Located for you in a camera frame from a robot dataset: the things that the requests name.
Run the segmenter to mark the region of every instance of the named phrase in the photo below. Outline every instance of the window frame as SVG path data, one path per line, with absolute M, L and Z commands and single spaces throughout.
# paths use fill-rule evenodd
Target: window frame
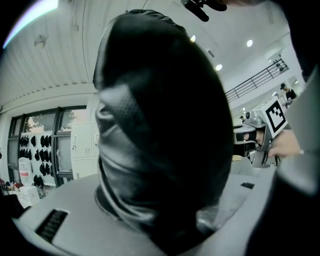
M 18 119 L 21 119 L 21 123 L 20 123 L 20 127 L 19 127 L 19 132 L 18 132 L 18 135 L 13 135 L 14 134 L 14 131 L 16 129 L 16 124 L 17 124 L 17 120 Z M 11 123 L 10 123 L 10 128 L 9 128 L 9 136 L 8 136 L 8 143 L 7 143 L 7 148 L 6 148 L 6 152 L 7 152 L 7 167 L 8 167 L 8 175 L 9 175 L 9 181 L 10 182 L 13 182 L 14 179 L 15 179 L 15 175 L 14 175 L 14 171 L 19 171 L 19 153 L 20 153 L 20 137 L 21 137 L 21 131 L 23 129 L 23 122 L 24 122 L 24 119 L 25 119 L 25 115 L 22 114 L 22 115 L 18 115 L 18 116 L 15 116 L 11 119 Z M 10 152 L 10 143 L 9 141 L 15 141 L 17 140 L 18 141 L 18 147 L 17 147 L 17 159 L 16 159 L 16 162 L 18 163 L 18 165 L 15 165 L 15 164 L 12 164 L 10 163 L 9 161 L 9 152 Z
M 25 127 L 25 122 L 26 118 L 32 117 L 32 116 L 37 116 L 37 115 L 44 115 L 44 114 L 52 114 L 54 113 L 54 120 L 53 120 L 53 125 L 52 125 L 52 142 L 51 142 L 51 151 L 53 152 L 51 154 L 51 160 L 52 160 L 52 171 L 53 171 L 53 178 L 56 187 L 58 188 L 62 184 L 64 184 L 63 178 L 67 178 L 69 180 L 73 180 L 73 173 L 70 174 L 65 174 L 65 173 L 57 173 L 56 172 L 56 138 L 64 136 L 64 137 L 70 137 L 71 138 L 71 131 L 58 131 L 59 125 L 61 122 L 61 118 L 63 117 L 63 112 L 64 111 L 69 111 L 69 110 L 85 110 L 87 109 L 86 105 L 77 105 L 77 106 L 67 106 L 67 107 L 57 107 L 57 108 L 50 108 L 46 110 L 41 110 L 41 111 L 36 111 L 28 114 L 22 114 L 19 116 L 15 116 L 11 119 L 10 123 L 10 129 L 9 129 L 9 135 L 8 135 L 8 144 L 7 144 L 7 161 L 8 161 L 8 174 L 9 174 L 9 180 L 10 182 L 13 182 L 14 180 L 14 173 L 11 170 L 18 170 L 19 171 L 19 153 L 20 153 L 20 139 L 21 139 L 21 133 L 23 133 L 24 127 Z M 21 123 L 19 127 L 19 133 L 18 135 L 13 135 L 13 132 L 15 130 L 15 125 L 17 119 L 21 118 Z M 17 162 L 18 166 L 15 164 L 9 164 L 9 141 L 17 140 L 18 141 L 18 148 L 17 150 Z

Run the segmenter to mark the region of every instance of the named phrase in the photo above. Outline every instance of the white cabinet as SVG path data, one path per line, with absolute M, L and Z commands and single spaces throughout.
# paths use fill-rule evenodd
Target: white cabinet
M 93 159 L 93 171 L 95 174 L 98 173 L 99 171 L 99 161 L 98 161 L 98 158 L 94 158 Z
M 71 131 L 71 162 L 73 178 L 97 174 L 99 129 L 96 123 L 77 123 Z
M 95 174 L 92 159 L 73 160 L 72 170 L 73 170 L 73 179 L 75 180 Z
M 95 157 L 99 156 L 99 148 L 98 148 L 98 141 L 99 141 L 100 132 L 96 123 L 93 124 L 93 155 Z
M 72 158 L 87 158 L 92 156 L 91 123 L 74 124 L 71 131 Z

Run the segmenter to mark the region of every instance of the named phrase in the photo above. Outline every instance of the white box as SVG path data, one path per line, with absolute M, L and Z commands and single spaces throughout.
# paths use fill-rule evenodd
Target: white box
M 20 187 L 20 193 L 17 195 L 22 205 L 33 206 L 40 201 L 38 191 L 35 186 L 22 186 Z

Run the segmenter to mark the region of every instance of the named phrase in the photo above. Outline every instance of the white ceiling panel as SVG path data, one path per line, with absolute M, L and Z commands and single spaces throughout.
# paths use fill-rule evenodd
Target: white ceiling panel
M 7 45 L 0 62 L 0 105 L 51 88 L 92 86 L 98 47 L 107 24 L 125 11 L 152 9 L 169 16 L 196 36 L 195 42 L 212 65 L 223 64 L 229 74 L 249 55 L 260 53 L 278 40 L 287 25 L 274 5 L 228 7 L 204 11 L 202 22 L 179 0 L 60 0 L 58 8 L 23 28 Z M 246 42 L 253 39 L 253 47 Z

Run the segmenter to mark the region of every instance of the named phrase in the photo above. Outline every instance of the railing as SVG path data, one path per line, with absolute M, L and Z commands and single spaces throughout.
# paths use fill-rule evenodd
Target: railing
M 282 59 L 277 60 L 272 65 L 255 74 L 253 77 L 226 92 L 225 96 L 228 103 L 257 89 L 259 86 L 262 86 L 287 70 L 289 70 L 287 64 Z

